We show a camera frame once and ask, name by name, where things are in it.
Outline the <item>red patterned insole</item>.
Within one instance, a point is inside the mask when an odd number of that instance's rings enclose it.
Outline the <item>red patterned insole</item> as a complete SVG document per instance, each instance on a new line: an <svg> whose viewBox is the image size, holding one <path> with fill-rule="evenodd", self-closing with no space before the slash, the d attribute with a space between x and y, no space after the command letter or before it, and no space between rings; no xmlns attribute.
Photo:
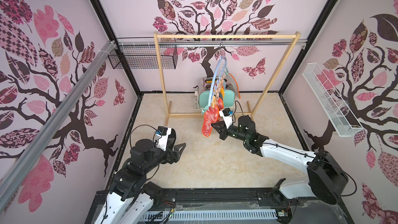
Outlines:
<svg viewBox="0 0 398 224"><path fill-rule="evenodd" d="M218 111L221 111L224 109L224 103L223 103L222 98L220 98L220 97L218 98L218 100L216 101L216 106L218 108Z"/></svg>
<svg viewBox="0 0 398 224"><path fill-rule="evenodd" d="M204 113L204 121L202 126L202 134L205 137L209 137L212 132L212 124L216 123L219 119L219 109L217 106L209 107Z"/></svg>

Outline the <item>light blue clip hanger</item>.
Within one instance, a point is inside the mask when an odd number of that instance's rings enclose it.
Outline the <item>light blue clip hanger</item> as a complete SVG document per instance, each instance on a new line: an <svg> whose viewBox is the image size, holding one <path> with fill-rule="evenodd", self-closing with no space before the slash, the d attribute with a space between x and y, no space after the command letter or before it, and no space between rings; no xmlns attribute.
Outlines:
<svg viewBox="0 0 398 224"><path fill-rule="evenodd" d="M215 73L211 78L210 88L208 90L208 99L206 105L200 106L201 113L204 114L208 108L214 107L219 98L219 88L225 88L225 77L229 74L226 56L221 56L216 65Z"/></svg>

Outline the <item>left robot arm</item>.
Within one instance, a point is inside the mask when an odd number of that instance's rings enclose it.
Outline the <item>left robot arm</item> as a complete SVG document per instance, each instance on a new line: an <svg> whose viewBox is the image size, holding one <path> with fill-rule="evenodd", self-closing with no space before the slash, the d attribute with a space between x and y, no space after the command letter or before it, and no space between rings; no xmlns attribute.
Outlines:
<svg viewBox="0 0 398 224"><path fill-rule="evenodd" d="M155 205L161 203L163 189L148 181L147 174L161 164L180 160L186 143L175 145L166 139L166 150L142 139L130 150L130 158L114 175L102 207L88 221L90 224L137 224Z"/></svg>

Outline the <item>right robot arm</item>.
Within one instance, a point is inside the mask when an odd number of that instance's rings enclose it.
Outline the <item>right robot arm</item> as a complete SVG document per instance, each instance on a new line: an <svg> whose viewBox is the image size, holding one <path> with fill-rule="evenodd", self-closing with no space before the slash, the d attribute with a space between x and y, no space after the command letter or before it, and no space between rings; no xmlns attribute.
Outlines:
<svg viewBox="0 0 398 224"><path fill-rule="evenodd" d="M249 116L239 117L237 125L233 124L232 116L228 116L212 123L211 127L219 133L220 139L240 140L250 153L278 160L305 174L293 180L281 178L274 185L270 196L276 205L299 198L317 198L336 205L345 196L343 191L350 181L354 183L354 191L358 190L354 178L341 168L328 151L305 151L278 143L257 132L256 124Z"/></svg>

